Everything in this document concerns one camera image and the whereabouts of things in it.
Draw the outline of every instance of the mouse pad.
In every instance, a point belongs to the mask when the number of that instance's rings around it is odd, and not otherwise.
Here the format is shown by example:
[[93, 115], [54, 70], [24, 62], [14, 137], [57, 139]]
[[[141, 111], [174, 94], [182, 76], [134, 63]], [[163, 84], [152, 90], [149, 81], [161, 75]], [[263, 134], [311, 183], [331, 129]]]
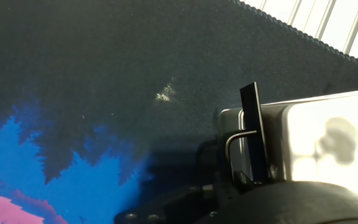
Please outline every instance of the mouse pad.
[[358, 90], [358, 59], [228, 0], [0, 0], [0, 223], [112, 223], [191, 182], [217, 114]]

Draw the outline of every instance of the white spot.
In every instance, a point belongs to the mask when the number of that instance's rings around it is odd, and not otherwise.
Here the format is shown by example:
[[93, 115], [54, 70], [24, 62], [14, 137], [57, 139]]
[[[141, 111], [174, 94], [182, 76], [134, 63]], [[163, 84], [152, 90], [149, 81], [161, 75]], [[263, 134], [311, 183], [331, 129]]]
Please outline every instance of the white spot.
[[172, 84], [167, 83], [167, 87], [164, 87], [161, 93], [157, 93], [155, 95], [155, 100], [168, 102], [172, 100], [172, 96], [174, 94], [175, 94], [175, 90], [173, 89]]

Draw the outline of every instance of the screw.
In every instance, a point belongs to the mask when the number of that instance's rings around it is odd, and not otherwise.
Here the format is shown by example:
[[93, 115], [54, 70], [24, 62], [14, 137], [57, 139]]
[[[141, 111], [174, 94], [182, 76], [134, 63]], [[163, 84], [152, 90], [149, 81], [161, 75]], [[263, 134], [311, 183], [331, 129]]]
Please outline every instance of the screw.
[[127, 215], [125, 216], [125, 218], [127, 218], [127, 219], [133, 219], [133, 218], [136, 218], [136, 217], [137, 217], [136, 214], [127, 214]]
[[216, 215], [216, 214], [218, 214], [217, 212], [211, 212], [209, 215], [211, 216], [211, 217], [214, 217], [214, 215]]
[[149, 215], [149, 217], [147, 217], [149, 220], [156, 220], [159, 219], [160, 217], [158, 215]]

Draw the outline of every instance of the pink printed area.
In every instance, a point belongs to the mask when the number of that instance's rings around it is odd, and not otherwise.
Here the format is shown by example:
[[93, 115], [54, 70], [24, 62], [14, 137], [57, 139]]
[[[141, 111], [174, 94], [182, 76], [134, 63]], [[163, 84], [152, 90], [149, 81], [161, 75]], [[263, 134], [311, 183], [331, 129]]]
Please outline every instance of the pink printed area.
[[[0, 187], [5, 187], [5, 184], [1, 181]], [[46, 200], [42, 201], [25, 196], [20, 190], [10, 191], [7, 197], [9, 198], [0, 197], [0, 223], [44, 224], [46, 222], [68, 224], [62, 216], [57, 215], [55, 209]], [[31, 208], [31, 211], [36, 215], [29, 214], [16, 204]]]
[[9, 197], [14, 199], [15, 202], [25, 203], [33, 208], [38, 208], [42, 211], [42, 213], [45, 214], [45, 218], [48, 217], [51, 223], [68, 224], [62, 216], [56, 214], [55, 209], [49, 205], [46, 200], [41, 201], [39, 199], [30, 198], [28, 196], [26, 197], [20, 190], [14, 190]]
[[0, 197], [0, 223], [4, 224], [43, 224], [43, 218], [31, 215], [8, 198]]

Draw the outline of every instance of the stitched edge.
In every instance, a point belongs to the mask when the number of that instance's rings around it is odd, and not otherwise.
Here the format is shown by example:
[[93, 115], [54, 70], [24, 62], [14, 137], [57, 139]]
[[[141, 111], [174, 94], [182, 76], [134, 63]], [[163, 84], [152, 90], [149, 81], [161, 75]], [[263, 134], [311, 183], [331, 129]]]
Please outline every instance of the stitched edge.
[[234, 4], [242, 6], [244, 9], [250, 11], [251, 13], [258, 15], [260, 17], [263, 17], [264, 19], [284, 28], [285, 30], [300, 36], [301, 38], [305, 39], [306, 41], [312, 42], [312, 43], [316, 44], [318, 47], [322, 47], [324, 50], [327, 50], [327, 51], [337, 55], [338, 57], [341, 57], [341, 58], [346, 59], [350, 62], [358, 64], [358, 58], [355, 58], [348, 54], [344, 54], [343, 52], [340, 52], [338, 49], [335, 49], [334, 47], [332, 47], [328, 44], [325, 44], [324, 42], [322, 42], [306, 33], [303, 33], [302, 31], [297, 30], [296, 28], [292, 27], [291, 25], [288, 25], [285, 22], [282, 22], [282, 21], [272, 17], [271, 15], [267, 14], [264, 11], [261, 11], [260, 9], [256, 9], [255, 7], [250, 6], [244, 2], [241, 2], [240, 0], [231, 0], [231, 1], [234, 2]]

